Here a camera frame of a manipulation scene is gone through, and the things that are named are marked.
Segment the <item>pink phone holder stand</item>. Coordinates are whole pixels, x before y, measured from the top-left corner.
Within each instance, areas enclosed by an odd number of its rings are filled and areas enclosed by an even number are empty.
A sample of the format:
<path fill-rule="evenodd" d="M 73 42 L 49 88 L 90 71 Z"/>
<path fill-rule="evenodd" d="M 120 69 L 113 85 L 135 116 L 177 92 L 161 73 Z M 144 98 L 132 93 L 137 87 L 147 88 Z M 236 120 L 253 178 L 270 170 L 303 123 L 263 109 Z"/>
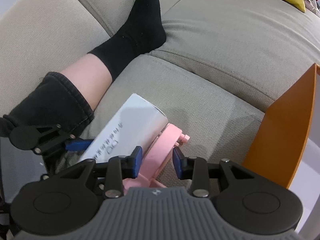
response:
<path fill-rule="evenodd" d="M 144 155 L 137 178 L 123 180 L 124 193 L 132 187 L 163 188 L 157 180 L 158 175 L 172 158 L 173 148 L 186 144 L 189 139 L 180 128 L 167 124 Z"/>

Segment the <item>white rectangular box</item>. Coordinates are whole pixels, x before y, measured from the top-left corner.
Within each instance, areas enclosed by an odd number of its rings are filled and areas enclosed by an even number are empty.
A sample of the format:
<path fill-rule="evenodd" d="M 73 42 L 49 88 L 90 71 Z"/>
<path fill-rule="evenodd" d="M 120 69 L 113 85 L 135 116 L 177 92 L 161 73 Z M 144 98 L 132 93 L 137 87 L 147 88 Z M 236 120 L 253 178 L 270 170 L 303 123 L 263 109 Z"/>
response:
<path fill-rule="evenodd" d="M 128 156 L 136 146 L 144 151 L 167 125 L 168 119 L 156 106 L 132 94 L 95 137 L 79 161 L 95 159 L 106 163 L 115 156 Z"/>

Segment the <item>person left leg black sock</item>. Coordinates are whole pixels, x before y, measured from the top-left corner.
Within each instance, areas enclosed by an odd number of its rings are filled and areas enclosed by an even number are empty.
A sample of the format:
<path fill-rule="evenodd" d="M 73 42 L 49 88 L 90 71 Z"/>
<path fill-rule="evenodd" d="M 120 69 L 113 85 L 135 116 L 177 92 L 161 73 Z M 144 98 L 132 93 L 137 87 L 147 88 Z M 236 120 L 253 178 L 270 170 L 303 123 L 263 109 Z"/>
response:
<path fill-rule="evenodd" d="M 8 115 L 1 117 L 1 137 L 19 126 L 60 125 L 81 135 L 94 110 L 127 65 L 166 41 L 159 0 L 135 0 L 123 26 L 107 41 L 61 72 L 49 72 Z"/>

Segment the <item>orange cardboard box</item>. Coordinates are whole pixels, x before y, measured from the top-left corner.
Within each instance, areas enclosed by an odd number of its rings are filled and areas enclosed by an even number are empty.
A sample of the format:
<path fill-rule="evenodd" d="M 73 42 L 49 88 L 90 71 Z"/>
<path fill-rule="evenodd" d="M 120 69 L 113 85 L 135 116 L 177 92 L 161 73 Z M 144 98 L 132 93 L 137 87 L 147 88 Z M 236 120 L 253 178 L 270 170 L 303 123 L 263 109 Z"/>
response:
<path fill-rule="evenodd" d="M 243 167 L 290 187 L 310 133 L 318 80 L 315 63 L 268 107 Z"/>

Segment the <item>beige fabric sofa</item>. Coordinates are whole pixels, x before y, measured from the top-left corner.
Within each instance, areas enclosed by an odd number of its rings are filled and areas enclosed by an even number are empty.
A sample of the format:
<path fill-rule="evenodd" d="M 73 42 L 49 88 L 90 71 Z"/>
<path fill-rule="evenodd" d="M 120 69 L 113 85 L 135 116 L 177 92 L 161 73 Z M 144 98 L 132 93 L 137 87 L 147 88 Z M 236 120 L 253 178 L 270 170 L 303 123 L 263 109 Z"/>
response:
<path fill-rule="evenodd" d="M 185 155 L 240 163 L 266 109 L 319 62 L 319 18 L 282 0 L 159 0 L 167 40 L 132 61 L 83 133 L 133 93 L 190 136 Z M 1 17 L 1 114 L 110 38 L 134 0 L 18 0 Z"/>

